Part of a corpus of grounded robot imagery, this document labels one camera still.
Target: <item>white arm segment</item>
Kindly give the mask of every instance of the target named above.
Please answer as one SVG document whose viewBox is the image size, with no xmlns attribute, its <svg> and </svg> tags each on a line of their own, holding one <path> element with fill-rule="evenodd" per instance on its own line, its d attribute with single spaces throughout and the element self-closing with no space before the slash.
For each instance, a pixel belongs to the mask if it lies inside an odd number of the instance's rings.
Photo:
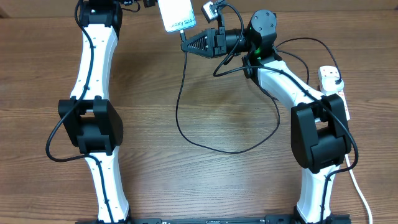
<svg viewBox="0 0 398 224">
<path fill-rule="evenodd" d="M 294 75 L 289 70 L 284 61 L 273 61 L 265 64 L 264 66 L 283 70 L 284 72 L 288 73 L 290 76 L 296 79 L 302 87 L 308 90 L 311 95 L 319 100 L 324 95 L 323 93 L 314 90 L 301 81 L 299 77 Z M 289 78 L 283 74 L 261 68 L 258 70 L 258 80 L 260 86 L 269 93 L 273 94 L 288 109 L 289 112 L 292 107 L 297 106 L 299 103 L 313 102 L 313 100 L 305 96 L 305 93 L 303 93 Z M 306 223 L 317 223 L 320 221 L 325 176 L 334 170 L 338 170 L 339 168 L 340 166 L 326 167 L 321 169 L 317 174 L 313 174 L 309 169 L 303 169 L 301 195 L 300 200 L 297 203 L 297 210 Z M 324 219 L 326 219 L 331 213 L 329 202 L 334 179 L 335 176 L 333 175 L 326 191 L 325 211 L 323 215 Z"/>
<path fill-rule="evenodd" d="M 112 156 L 107 156 L 104 152 L 90 153 L 91 156 L 96 157 L 102 166 L 102 171 L 105 180 L 106 196 L 109 200 L 109 206 L 113 220 L 118 222 L 119 220 L 126 220 L 129 213 L 129 202 L 124 196 L 122 181 L 120 178 L 119 170 L 119 146 L 116 146 Z M 86 158 L 88 166 L 90 167 L 91 174 L 93 175 L 95 191 L 98 199 L 98 220 L 102 220 L 105 223 L 111 223 L 108 209 L 104 202 L 104 195 L 101 185 L 100 172 L 95 161 L 90 158 Z"/>
<path fill-rule="evenodd" d="M 118 37 L 113 27 L 105 27 L 104 24 L 90 24 L 85 28 L 94 45 L 94 64 L 91 73 L 90 88 L 84 100 L 93 100 L 95 96 L 102 97 L 103 100 L 109 99 L 109 73 L 113 52 L 118 44 Z M 83 34 L 83 51 L 81 53 L 79 76 L 70 97 L 75 96 L 79 99 L 83 93 L 86 83 L 88 68 L 90 66 L 90 43 Z"/>
</svg>

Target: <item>black cable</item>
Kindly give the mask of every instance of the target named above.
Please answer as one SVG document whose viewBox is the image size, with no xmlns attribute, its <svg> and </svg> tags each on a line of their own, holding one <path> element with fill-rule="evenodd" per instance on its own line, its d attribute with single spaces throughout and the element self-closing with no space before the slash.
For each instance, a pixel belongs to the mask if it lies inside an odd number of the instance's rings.
<svg viewBox="0 0 398 224">
<path fill-rule="evenodd" d="M 70 116 L 70 114 L 72 112 L 74 112 L 74 110 L 76 109 L 76 107 L 80 104 L 80 102 L 84 99 L 86 92 L 88 90 L 88 84 L 90 82 L 90 78 L 91 78 L 91 73 L 93 71 L 93 64 L 94 64 L 94 45 L 93 45 L 93 41 L 91 40 L 91 37 L 88 35 L 87 31 L 84 30 L 83 26 L 80 24 L 80 21 L 78 19 L 77 16 L 77 11 L 79 9 L 80 6 L 83 5 L 83 0 L 79 0 L 76 8 L 75 8 L 75 20 L 77 25 L 79 26 L 79 28 L 81 29 L 81 31 L 84 33 L 84 35 L 87 37 L 88 42 L 90 43 L 90 66 L 88 67 L 88 75 L 87 75 L 87 79 L 86 79 L 86 83 L 83 87 L 83 92 L 81 94 L 81 96 L 79 97 L 79 99 L 76 101 L 76 103 L 72 106 L 72 108 L 65 114 L 65 116 L 57 123 L 57 125 L 55 125 L 54 129 L 52 130 L 49 138 L 47 139 L 47 143 L 45 145 L 45 153 L 46 155 L 55 162 L 68 162 L 68 161 L 74 161 L 77 159 L 82 159 L 82 158 L 90 158 L 93 159 L 96 162 L 96 165 L 98 166 L 98 170 L 99 170 L 99 176 L 101 177 L 101 186 L 102 186 L 102 190 L 103 190 L 103 195 L 104 195 L 104 202 L 106 204 L 106 207 L 108 209 L 108 213 L 109 213 L 109 217 L 111 219 L 111 223 L 114 223 L 113 221 L 113 216 L 112 216 L 112 212 L 111 212 L 111 207 L 109 205 L 109 200 L 108 197 L 106 195 L 106 190 L 105 190 L 105 181 L 104 181 L 104 175 L 103 175 L 103 171 L 102 171 L 102 167 L 101 167 L 101 162 L 89 155 L 89 154 L 85 154 L 85 155 L 80 155 L 80 156 L 73 156 L 70 158 L 66 158 L 66 159 L 57 159 L 55 157 L 53 157 L 50 153 L 50 145 L 51 145 L 51 141 L 55 136 L 55 133 L 58 131 L 59 127 L 63 124 L 63 122 L 65 121 L 65 119 Z"/>
<path fill-rule="evenodd" d="M 223 4 L 220 4 L 220 6 L 228 6 L 228 7 L 230 7 L 230 8 L 236 13 L 236 15 L 237 15 L 238 18 L 239 18 L 239 21 L 241 22 L 241 34 L 239 35 L 239 39 L 236 40 L 235 46 L 232 48 L 232 51 L 231 51 L 231 52 L 224 58 L 224 60 L 217 66 L 216 70 L 214 70 L 214 72 L 213 72 L 213 76 L 214 76 L 214 77 L 218 77 L 217 72 L 218 72 L 218 70 L 221 68 L 221 66 L 223 66 L 225 63 L 229 63 L 229 62 L 232 60 L 232 58 L 230 58 L 230 60 L 227 62 L 227 60 L 229 59 L 229 57 L 230 57 L 231 55 L 234 54 L 235 49 L 236 49 L 236 47 L 237 47 L 238 44 L 239 44 L 239 41 L 242 39 L 243 30 L 244 30 L 243 19 L 242 19 L 242 16 L 240 15 L 240 13 L 238 12 L 238 10 L 237 10 L 233 5 L 231 5 L 231 4 L 229 4 L 229 3 L 223 3 Z"/>
<path fill-rule="evenodd" d="M 289 40 L 285 40 L 285 41 L 281 42 L 280 44 L 278 44 L 278 45 L 276 46 L 276 48 L 278 48 L 279 46 L 281 46 L 281 45 L 284 44 L 284 43 L 287 43 L 287 42 L 290 42 L 290 41 L 293 41 L 293 40 L 314 40 L 314 41 L 316 41 L 316 42 L 322 44 L 322 45 L 327 49 L 327 51 L 329 52 L 330 57 L 331 57 L 331 59 L 333 60 L 333 62 L 335 63 L 335 67 L 337 68 L 337 72 L 338 72 L 338 74 L 339 74 L 339 76 L 340 76 L 340 78 L 336 81 L 336 84 L 340 84 L 340 83 L 341 83 L 341 81 L 342 81 L 343 79 L 342 79 L 342 77 L 341 77 L 340 69 L 339 69 L 338 66 L 337 66 L 336 59 L 335 59 L 335 57 L 333 56 L 333 54 L 331 53 L 331 50 L 328 48 L 328 46 L 326 46 L 325 43 L 323 43 L 322 41 L 320 41 L 320 40 L 318 40 L 318 39 L 316 39 L 316 38 L 312 38 L 312 37 L 297 37 L 297 38 L 293 38 L 293 39 L 289 39 Z"/>
<path fill-rule="evenodd" d="M 335 174 L 341 173 L 341 172 L 349 171 L 349 170 L 353 169 L 358 163 L 358 159 L 359 159 L 358 147 L 357 147 L 357 145 L 355 143 L 354 137 L 351 135 L 351 133 L 346 129 L 346 127 L 343 125 L 343 123 L 336 117 L 336 115 L 333 114 L 333 112 L 331 112 L 331 110 L 327 106 L 325 106 L 320 100 L 316 99 L 313 95 L 311 95 L 304 87 L 302 87 L 300 85 L 300 83 L 295 78 L 293 78 L 291 75 L 289 75 L 288 73 L 284 72 L 283 70 L 278 70 L 276 68 L 270 68 L 270 67 L 265 67 L 265 66 L 247 66 L 247 67 L 235 68 L 235 69 L 232 69 L 230 71 L 223 72 L 223 73 L 220 74 L 220 76 L 227 75 L 227 74 L 230 74 L 230 73 L 233 73 L 233 72 L 237 72 L 237 71 L 240 71 L 240 70 L 244 70 L 244 69 L 248 69 L 248 68 L 267 69 L 267 70 L 271 70 L 271 71 L 278 72 L 280 74 L 285 75 L 301 91 L 303 91 L 308 97 L 310 97 L 313 101 L 317 102 L 339 124 L 340 128 L 348 135 L 349 140 L 351 140 L 351 143 L 352 143 L 353 148 L 354 148 L 354 153 L 355 153 L 355 159 L 354 159 L 354 162 L 352 163 L 352 165 L 349 166 L 349 167 L 346 167 L 344 169 L 335 170 L 335 171 L 329 173 L 326 176 L 325 186 L 323 188 L 323 194 L 322 194 L 321 219 L 320 219 L 320 222 L 323 223 L 323 210 L 325 209 L 326 191 L 327 191 L 327 188 L 328 188 L 328 183 L 329 183 L 330 177 L 335 175 Z"/>
<path fill-rule="evenodd" d="M 182 82 L 181 82 L 181 87 L 180 87 L 180 93 L 178 94 L 177 104 L 175 105 L 175 122 L 176 122 L 176 124 L 177 124 L 178 131 L 180 132 L 181 136 L 182 136 L 185 140 L 187 140 L 189 143 L 191 143 L 191 144 L 193 144 L 193 145 L 195 145 L 195 146 L 203 147 L 203 148 L 205 148 L 205 149 L 210 149 L 210 150 L 216 151 L 216 152 L 222 152 L 222 153 L 226 153 L 226 154 L 242 154 L 242 153 L 244 153 L 244 152 L 248 152 L 248 151 L 254 149 L 255 147 L 258 147 L 259 145 L 261 145 L 262 143 L 264 143 L 266 140 L 268 140 L 268 139 L 278 130 L 279 124 L 280 124 L 279 109 L 278 109 L 278 106 L 277 106 L 275 100 L 274 100 L 273 98 L 271 98 L 272 102 L 273 102 L 274 105 L 275 105 L 276 112 L 277 112 L 277 114 L 278 114 L 277 126 L 276 126 L 275 130 L 274 130 L 272 133 L 270 133 L 270 135 L 268 135 L 268 137 L 266 137 L 264 140 L 262 140 L 260 143 L 256 144 L 255 146 L 250 147 L 249 149 L 245 149 L 245 150 L 243 150 L 243 151 L 228 152 L 228 151 L 223 151 L 223 150 L 219 150 L 219 149 L 214 149 L 214 148 L 208 147 L 208 146 L 203 146 L 203 145 L 201 145 L 201 144 L 198 144 L 198 143 L 195 143 L 195 142 L 189 140 L 189 139 L 182 133 L 181 128 L 180 128 L 180 124 L 178 123 L 178 106 L 179 106 L 179 104 L 180 104 L 181 93 L 182 93 L 182 89 L 183 89 L 183 86 L 184 86 L 184 80 L 185 80 L 185 72 L 186 72 L 186 70 L 187 70 L 187 52 L 184 52 L 184 54 L 185 54 L 184 71 L 183 71 L 183 74 L 182 74 Z"/>
<path fill-rule="evenodd" d="M 128 8 L 122 8 L 122 10 L 126 10 L 126 11 L 129 11 L 129 12 L 139 12 L 139 10 L 141 9 L 141 5 L 137 1 L 135 3 L 137 3 L 137 10 L 128 9 Z"/>
<path fill-rule="evenodd" d="M 306 82 L 306 84 L 308 85 L 310 83 L 310 69 L 308 68 L 308 65 L 304 62 L 304 60 L 301 59 L 299 56 L 297 56 L 295 54 L 292 54 L 290 52 L 287 52 L 287 51 L 284 51 L 284 50 L 279 50 L 279 49 L 277 51 L 280 52 L 280 53 L 287 54 L 287 55 L 290 55 L 292 57 L 295 57 L 295 58 L 299 59 L 304 64 L 305 68 L 307 69 L 307 82 Z"/>
</svg>

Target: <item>wooden table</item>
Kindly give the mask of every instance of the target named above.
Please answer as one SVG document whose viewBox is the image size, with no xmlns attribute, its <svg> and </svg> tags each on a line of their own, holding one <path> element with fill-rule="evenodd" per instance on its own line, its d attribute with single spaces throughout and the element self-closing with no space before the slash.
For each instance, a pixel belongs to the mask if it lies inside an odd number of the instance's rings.
<svg viewBox="0 0 398 224">
<path fill-rule="evenodd" d="M 251 14 L 243 14 L 249 21 Z M 278 39 L 316 37 L 333 51 L 359 146 L 354 173 L 375 223 L 398 215 L 398 13 L 397 11 L 278 13 Z M 202 15 L 192 36 L 209 27 Z M 234 14 L 228 28 L 237 27 Z M 76 82 L 81 32 L 72 18 L 0 20 L 0 223 L 73 223 L 95 219 L 96 194 L 86 162 L 52 162 L 45 142 L 59 120 L 59 99 Z M 331 65 L 318 43 L 297 41 L 284 50 L 301 56 L 318 85 L 319 66 Z M 305 78 L 304 66 L 283 55 Z M 276 112 L 242 72 L 213 78 L 220 59 L 188 55 L 180 107 L 186 135 L 208 146 L 237 151 L 259 142 L 276 125 Z M 235 59 L 228 68 L 241 66 Z M 290 150 L 289 112 L 263 145 L 241 155 L 192 146 L 178 133 L 175 102 L 183 53 L 178 34 L 159 16 L 126 14 L 111 69 L 111 102 L 124 123 L 120 168 L 134 217 L 258 217 L 291 213 L 301 172 Z M 78 154 L 63 128 L 52 145 L 57 157 Z M 367 223 L 348 173 L 337 176 L 331 207 Z"/>
</svg>

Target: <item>white cable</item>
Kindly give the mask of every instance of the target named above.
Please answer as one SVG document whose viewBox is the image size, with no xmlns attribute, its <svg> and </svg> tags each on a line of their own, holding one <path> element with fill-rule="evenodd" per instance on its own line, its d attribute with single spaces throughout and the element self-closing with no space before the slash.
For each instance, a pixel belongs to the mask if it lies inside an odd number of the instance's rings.
<svg viewBox="0 0 398 224">
<path fill-rule="evenodd" d="M 349 167 L 351 164 L 349 163 L 348 154 L 345 155 L 345 158 L 346 158 L 347 167 Z M 353 180 L 353 183 L 354 183 L 356 191 L 358 192 L 359 196 L 362 199 L 363 204 L 366 207 L 366 211 L 368 212 L 368 217 L 369 217 L 369 224 L 373 224 L 373 217 L 372 217 L 371 208 L 369 207 L 368 202 L 366 201 L 364 195 L 362 194 L 361 189 L 359 189 L 359 186 L 358 186 L 358 183 L 356 182 L 353 170 L 349 170 L 349 174 L 350 174 L 350 176 L 351 176 L 351 178 Z"/>
</svg>

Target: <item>wood grain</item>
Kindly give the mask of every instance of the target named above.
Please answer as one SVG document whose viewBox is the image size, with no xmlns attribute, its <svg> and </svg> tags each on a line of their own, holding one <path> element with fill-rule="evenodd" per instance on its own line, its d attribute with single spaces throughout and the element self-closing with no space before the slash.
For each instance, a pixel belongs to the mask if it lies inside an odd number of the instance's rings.
<svg viewBox="0 0 398 224">
<path fill-rule="evenodd" d="M 201 14 L 200 8 L 208 0 L 192 1 L 193 10 Z M 398 0 L 228 0 L 240 12 L 254 12 L 258 9 L 268 9 L 280 12 L 307 11 L 363 11 L 363 10 L 393 10 L 398 6 Z M 72 17 L 77 0 L 0 0 L 0 8 L 7 17 Z M 159 15 L 158 7 L 142 10 L 139 14 Z"/>
<path fill-rule="evenodd" d="M 243 14 L 247 22 L 251 14 Z M 236 27 L 234 14 L 226 15 Z M 281 12 L 278 39 L 319 38 L 332 49 L 346 83 L 349 122 L 360 150 L 355 175 L 375 223 L 398 216 L 398 13 Z M 196 28 L 209 27 L 198 16 Z M 73 223 L 95 219 L 93 181 L 85 161 L 57 164 L 44 146 L 78 72 L 81 32 L 69 18 L 0 20 L 0 223 Z M 297 41 L 284 50 L 311 69 L 332 63 L 321 45 Z M 305 78 L 305 68 L 284 56 Z M 213 78 L 220 60 L 188 55 L 180 107 L 186 135 L 202 144 L 237 151 L 259 142 L 276 125 L 272 102 L 242 73 Z M 241 66 L 239 59 L 228 68 Z M 175 126 L 183 53 L 178 34 L 166 34 L 159 16 L 125 16 L 111 69 L 110 95 L 124 123 L 120 166 L 134 217 L 253 217 L 291 213 L 301 173 L 290 150 L 289 114 L 266 143 L 242 155 L 189 145 Z M 57 157 L 78 153 L 65 130 L 52 144 Z M 331 207 L 367 223 L 348 174 L 336 178 Z"/>
</svg>

